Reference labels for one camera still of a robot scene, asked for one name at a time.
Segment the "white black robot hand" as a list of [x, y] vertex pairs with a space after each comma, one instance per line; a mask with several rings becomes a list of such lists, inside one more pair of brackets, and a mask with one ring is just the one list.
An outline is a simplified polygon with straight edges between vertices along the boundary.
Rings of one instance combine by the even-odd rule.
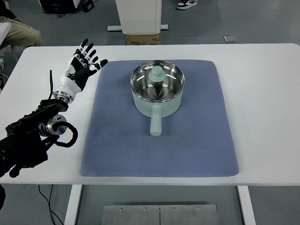
[[60, 85], [53, 96], [67, 104], [74, 101], [77, 93], [83, 91], [88, 78], [108, 63], [107, 59], [97, 62], [96, 50], [88, 39], [82, 41], [75, 53], [69, 58], [60, 77]]

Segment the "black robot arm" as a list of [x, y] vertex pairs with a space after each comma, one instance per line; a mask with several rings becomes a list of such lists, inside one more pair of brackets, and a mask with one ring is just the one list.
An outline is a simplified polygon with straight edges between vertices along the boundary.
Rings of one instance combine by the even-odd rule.
[[65, 112], [68, 104], [62, 100], [42, 100], [37, 110], [6, 127], [7, 136], [0, 141], [0, 175], [15, 178], [23, 168], [33, 168], [48, 159], [47, 151], [60, 137], [47, 131], [48, 122]]

